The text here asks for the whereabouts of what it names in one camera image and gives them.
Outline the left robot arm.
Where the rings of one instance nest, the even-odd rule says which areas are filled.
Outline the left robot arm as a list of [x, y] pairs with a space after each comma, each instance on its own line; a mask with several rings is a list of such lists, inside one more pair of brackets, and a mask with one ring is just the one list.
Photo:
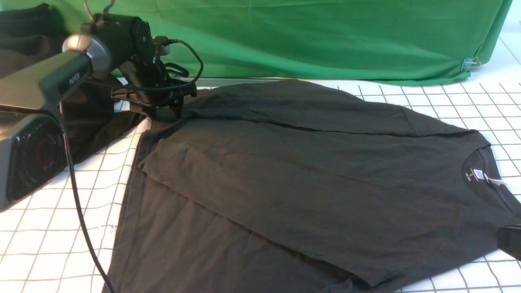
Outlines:
[[169, 107], [178, 117], [184, 97], [197, 96], [204, 64], [195, 50], [199, 71], [164, 64], [169, 45], [179, 39], [153, 37], [148, 22], [104, 11], [81, 33], [65, 39], [62, 52], [1, 81], [1, 211], [39, 190], [72, 163], [60, 104], [84, 82], [102, 85], [118, 69], [127, 85], [106, 84], [113, 98], [152, 119]]

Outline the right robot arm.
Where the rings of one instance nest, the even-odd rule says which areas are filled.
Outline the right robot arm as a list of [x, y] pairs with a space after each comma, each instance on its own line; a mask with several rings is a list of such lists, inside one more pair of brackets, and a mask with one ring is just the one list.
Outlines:
[[521, 225], [506, 225], [497, 230], [497, 248], [521, 261]]

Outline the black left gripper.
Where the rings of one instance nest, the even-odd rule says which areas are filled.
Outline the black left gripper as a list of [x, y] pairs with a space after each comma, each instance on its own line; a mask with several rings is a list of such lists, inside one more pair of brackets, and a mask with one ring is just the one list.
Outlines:
[[169, 107], [175, 119], [182, 118], [184, 98], [197, 97], [194, 82], [184, 81], [189, 72], [175, 63], [164, 64], [159, 58], [145, 62], [133, 59], [119, 70], [127, 80], [126, 88], [112, 88], [112, 98], [128, 101], [133, 112], [151, 120], [158, 118], [158, 108]]

